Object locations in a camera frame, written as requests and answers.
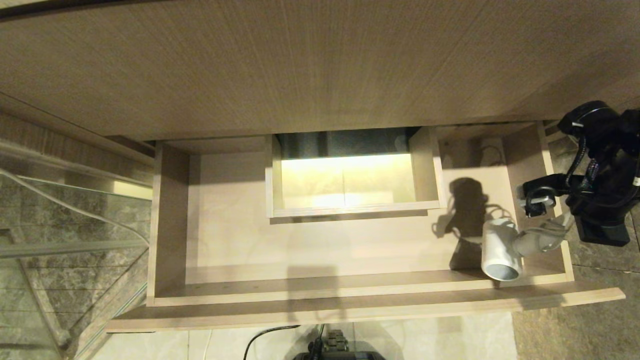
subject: electrical cord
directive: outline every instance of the electrical cord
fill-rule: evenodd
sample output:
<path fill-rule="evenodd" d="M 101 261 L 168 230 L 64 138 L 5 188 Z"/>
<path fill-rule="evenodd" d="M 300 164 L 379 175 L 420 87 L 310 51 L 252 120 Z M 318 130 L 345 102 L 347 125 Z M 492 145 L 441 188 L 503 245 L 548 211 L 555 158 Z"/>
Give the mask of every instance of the electrical cord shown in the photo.
<path fill-rule="evenodd" d="M 73 205 L 67 204 L 66 202 L 64 202 L 62 200 L 59 200 L 59 199 L 49 195 L 48 193 L 43 192 L 42 190 L 38 189 L 37 187 L 27 183 L 25 180 L 22 180 L 21 178 L 17 177 L 15 174 L 13 174 L 13 173 L 11 173 L 11 172 L 3 169 L 3 168 L 0 168 L 0 174 L 8 177 L 9 179 L 11 179 L 11 180 L 15 181 L 16 183 L 24 186 L 25 188 L 31 190 L 32 192 L 35 192 L 38 195 L 40 195 L 42 197 L 45 197 L 46 199 L 49 199 L 49 200 L 55 202 L 56 204 L 58 204 L 60 206 L 64 206 L 65 208 L 67 208 L 69 210 L 75 211 L 76 213 L 82 214 L 82 215 L 84 215 L 86 217 L 94 218 L 94 219 L 106 222 L 107 224 L 115 225 L 115 226 L 121 227 L 123 229 L 129 230 L 130 232 L 134 233 L 137 237 L 141 238 L 147 245 L 149 245 L 149 241 L 147 240 L 147 238 L 144 235 L 142 235 L 141 233 L 139 233 L 137 230 L 133 229 L 132 227 L 126 226 L 126 225 L 121 224 L 121 223 L 119 223 L 117 221 L 108 219 L 106 217 L 102 217 L 100 215 L 96 215 L 96 214 L 90 213 L 88 211 L 85 211 L 85 210 L 82 210 L 80 208 L 77 208 L 77 207 L 75 207 Z"/>
<path fill-rule="evenodd" d="M 575 172 L 575 169 L 578 168 L 580 162 L 584 158 L 584 155 L 587 153 L 587 138 L 585 136 L 580 137 L 578 140 L 578 153 L 575 155 L 573 159 L 573 163 L 569 167 L 569 171 L 566 172 L 566 176 L 564 177 L 564 185 L 567 189 L 571 188 L 571 176 Z"/>
<path fill-rule="evenodd" d="M 589 165 L 587 166 L 587 172 L 584 175 L 584 178 L 582 179 L 582 182 L 580 183 L 580 185 L 578 186 L 578 190 L 585 191 L 591 188 L 591 184 L 593 184 L 593 181 L 595 180 L 596 176 L 598 175 L 598 171 L 600 169 L 600 166 L 598 165 L 598 162 L 596 159 L 591 159 L 591 161 L 589 162 Z"/>
<path fill-rule="evenodd" d="M 320 360 L 322 358 L 322 351 L 324 349 L 324 343 L 322 341 L 322 333 L 324 332 L 324 324 L 320 326 L 320 334 L 318 337 L 309 343 L 309 360 Z"/>
<path fill-rule="evenodd" d="M 207 350 L 209 344 L 211 344 L 211 336 L 213 336 L 213 329 L 209 330 L 209 339 L 207 339 L 207 346 L 204 347 L 204 354 L 202 354 L 202 360 L 207 360 Z"/>
<path fill-rule="evenodd" d="M 252 337 L 251 340 L 249 341 L 249 344 L 246 345 L 246 350 L 244 351 L 243 360 L 246 360 L 246 355 L 249 354 L 249 348 L 251 347 L 251 344 L 253 343 L 253 341 L 256 340 L 257 338 L 259 338 L 260 336 L 265 335 L 265 334 L 267 334 L 269 332 L 272 332 L 272 331 L 295 329 L 297 327 L 300 327 L 300 325 L 288 325 L 288 326 L 272 327 L 271 329 L 266 329 L 264 331 L 260 331 L 258 334 L 256 334 L 254 337 Z"/>

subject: black device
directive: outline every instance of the black device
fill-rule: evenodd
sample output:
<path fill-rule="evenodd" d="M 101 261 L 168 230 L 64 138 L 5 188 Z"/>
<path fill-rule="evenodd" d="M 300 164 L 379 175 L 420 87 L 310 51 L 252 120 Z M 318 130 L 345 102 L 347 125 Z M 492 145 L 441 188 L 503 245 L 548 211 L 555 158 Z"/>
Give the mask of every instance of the black device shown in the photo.
<path fill-rule="evenodd" d="M 385 360 L 382 355 L 371 351 L 349 351 L 349 344 L 341 330 L 329 331 L 326 341 L 320 336 L 309 343 L 309 352 L 298 354 L 293 360 Z"/>
<path fill-rule="evenodd" d="M 578 153 L 566 174 L 522 185 L 527 216 L 544 215 L 555 196 L 568 195 L 565 203 L 580 240 L 626 245 L 625 215 L 640 200 L 640 111 L 620 115 L 603 101 L 591 101 L 567 113 L 557 126 L 578 143 Z M 584 155 L 591 159 L 586 173 L 574 175 Z"/>

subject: floor tile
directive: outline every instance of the floor tile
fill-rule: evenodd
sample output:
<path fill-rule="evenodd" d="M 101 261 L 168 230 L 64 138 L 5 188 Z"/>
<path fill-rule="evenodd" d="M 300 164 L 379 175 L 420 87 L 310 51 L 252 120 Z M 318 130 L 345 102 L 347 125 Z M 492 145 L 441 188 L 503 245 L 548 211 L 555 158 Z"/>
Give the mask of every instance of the floor tile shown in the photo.
<path fill-rule="evenodd" d="M 0 289 L 0 311 L 37 311 L 31 290 Z"/>
<path fill-rule="evenodd" d="M 577 279 L 620 287 L 626 300 L 513 314 L 521 360 L 638 359 L 640 274 L 575 266 Z"/>
<path fill-rule="evenodd" d="M 93 360 L 187 360 L 188 341 L 188 331 L 114 334 L 93 357 Z M 218 359 L 231 359 L 231 357 L 218 357 Z"/>
<path fill-rule="evenodd" d="M 0 229 L 20 225 L 20 208 L 0 204 Z"/>
<path fill-rule="evenodd" d="M 0 267 L 0 288 L 28 289 L 29 284 L 19 267 Z"/>
<path fill-rule="evenodd" d="M 17 348 L 0 350 L 3 360 L 60 360 L 55 350 L 47 348 Z"/>
<path fill-rule="evenodd" d="M 20 196 L 16 196 L 14 188 L 0 187 L 0 206 L 17 207 L 20 204 Z"/>
<path fill-rule="evenodd" d="M 329 329 L 340 329 L 348 341 L 353 340 L 352 323 L 330 324 L 325 331 Z M 206 359 L 242 359 L 248 342 L 263 330 L 265 328 L 189 331 L 189 358 L 202 358 L 209 334 L 212 334 Z M 253 342 L 247 359 L 291 360 L 308 351 L 308 344 L 317 337 L 318 332 L 319 326 L 316 325 L 269 332 Z"/>
<path fill-rule="evenodd" d="M 516 359 L 509 313 L 362 322 L 355 338 L 355 350 L 388 360 Z"/>
<path fill-rule="evenodd" d="M 632 241 L 624 247 L 614 247 L 580 241 L 578 230 L 573 226 L 565 236 L 569 243 L 572 263 L 581 266 L 640 272 L 640 249 L 637 246 L 636 231 L 631 215 L 627 215 L 627 231 Z"/>
<path fill-rule="evenodd" d="M 40 297 L 49 299 L 55 313 L 84 313 L 102 296 L 104 289 L 99 290 L 35 290 Z"/>
<path fill-rule="evenodd" d="M 127 266 L 93 268 L 31 268 L 29 278 L 38 277 L 38 289 L 96 290 L 108 289 L 128 269 Z"/>

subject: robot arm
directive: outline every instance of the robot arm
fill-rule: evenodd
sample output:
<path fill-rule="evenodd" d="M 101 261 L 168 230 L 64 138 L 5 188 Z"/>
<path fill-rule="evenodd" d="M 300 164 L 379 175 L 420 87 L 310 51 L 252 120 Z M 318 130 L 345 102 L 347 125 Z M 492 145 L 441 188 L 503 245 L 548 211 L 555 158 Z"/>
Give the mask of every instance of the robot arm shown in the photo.
<path fill-rule="evenodd" d="M 591 101 L 567 113 L 558 128 L 577 141 L 578 153 L 566 174 L 522 185 L 527 216 L 544 215 L 556 196 L 568 195 L 566 205 L 582 241 L 626 245 L 625 215 L 640 200 L 640 111 L 619 115 L 606 103 Z M 591 159 L 586 174 L 575 175 L 585 155 Z"/>

